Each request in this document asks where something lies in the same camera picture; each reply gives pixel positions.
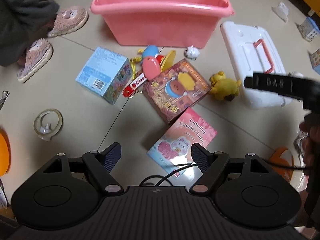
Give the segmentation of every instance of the pink box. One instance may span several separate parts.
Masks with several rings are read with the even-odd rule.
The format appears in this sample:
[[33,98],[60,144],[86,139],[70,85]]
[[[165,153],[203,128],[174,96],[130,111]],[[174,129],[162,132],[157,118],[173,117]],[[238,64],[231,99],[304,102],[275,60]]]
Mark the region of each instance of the pink box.
[[[153,145],[147,155],[170,173],[179,168],[173,166],[173,164],[193,162],[191,146],[194,143],[207,147],[216,134],[217,131],[211,125],[193,109],[188,108]],[[177,172],[174,177],[179,177],[183,172]]]
[[93,0],[121,45],[203,48],[222,17],[234,14],[229,0]]
[[[188,75],[195,83],[187,89],[179,75]],[[200,101],[211,89],[207,81],[182,59],[143,85],[143,92],[162,119],[173,123],[188,107]]]

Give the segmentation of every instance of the black cable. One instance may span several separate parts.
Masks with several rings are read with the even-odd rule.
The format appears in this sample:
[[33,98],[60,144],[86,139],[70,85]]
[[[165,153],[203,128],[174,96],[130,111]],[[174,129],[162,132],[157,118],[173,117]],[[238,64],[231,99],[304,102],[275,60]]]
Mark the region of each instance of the black cable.
[[144,184],[147,180],[153,179],[153,178],[161,178],[161,179],[163,179],[164,181],[167,181],[167,182],[170,184],[170,186],[173,186],[173,184],[172,184],[168,179],[165,179],[164,176],[162,176],[162,175],[151,175],[151,176],[148,176],[148,177],[146,177],[143,181],[140,182],[139,186],[143,186],[143,184]]
[[303,170],[312,170],[313,166],[306,166],[306,167],[292,167],[292,166],[287,166],[287,165],[282,165],[278,163],[271,162],[267,159],[263,159],[266,163],[268,163],[271,166],[277,167],[277,168],[282,168],[282,169],[287,169],[287,170],[294,170],[294,171],[303,171]]
[[163,179],[161,179],[157,184],[155,184],[155,187],[158,187],[162,182],[164,182],[167,178],[171,177],[172,175],[176,174],[179,171],[182,171],[184,169],[193,167],[193,166],[197,166],[197,164],[191,164],[191,165],[186,165],[185,167],[179,168],[173,172],[170,172],[168,175],[166,175]]
[[179,166],[183,166],[183,165],[191,165],[192,163],[184,163],[184,164],[173,164],[172,166],[176,166],[176,167],[179,167]]

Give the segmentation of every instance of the product box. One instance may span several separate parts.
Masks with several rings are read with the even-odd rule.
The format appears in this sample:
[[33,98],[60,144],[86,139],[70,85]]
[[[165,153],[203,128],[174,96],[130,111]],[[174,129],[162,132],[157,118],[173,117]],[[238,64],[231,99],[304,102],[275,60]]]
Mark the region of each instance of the product box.
[[320,32],[317,24],[310,17],[307,17],[307,19],[299,26],[298,29],[302,37],[309,42],[312,41],[312,39]]
[[[188,108],[153,145],[147,155],[170,173],[179,168],[173,165],[193,162],[191,158],[192,144],[199,143],[203,147],[207,147],[216,134],[215,129],[193,109]],[[179,177],[183,172],[177,172],[174,177]]]
[[314,71],[320,74],[320,49],[315,53],[310,54],[310,61]]
[[166,123],[173,123],[211,87],[185,59],[143,86],[144,94]]
[[97,47],[76,81],[114,104],[132,77],[127,57]]

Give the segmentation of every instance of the barcode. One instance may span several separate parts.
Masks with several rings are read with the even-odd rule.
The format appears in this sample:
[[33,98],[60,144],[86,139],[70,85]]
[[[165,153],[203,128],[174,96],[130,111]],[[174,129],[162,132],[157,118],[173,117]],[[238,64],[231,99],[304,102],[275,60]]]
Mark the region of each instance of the barcode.
[[99,80],[99,79],[96,79],[95,82],[93,83],[93,86],[96,87],[97,89],[101,90],[102,87],[104,86],[104,82]]

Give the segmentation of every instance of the yellow plate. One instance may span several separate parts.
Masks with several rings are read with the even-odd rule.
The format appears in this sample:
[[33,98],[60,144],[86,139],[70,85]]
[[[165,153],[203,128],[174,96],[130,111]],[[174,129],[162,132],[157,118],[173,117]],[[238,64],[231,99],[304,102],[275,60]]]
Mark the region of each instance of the yellow plate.
[[2,131],[0,131],[0,176],[4,175],[9,168],[9,149]]
[[161,72],[164,72],[173,65],[174,58],[176,57],[176,51],[170,50],[167,56],[164,57],[162,64],[160,66]]

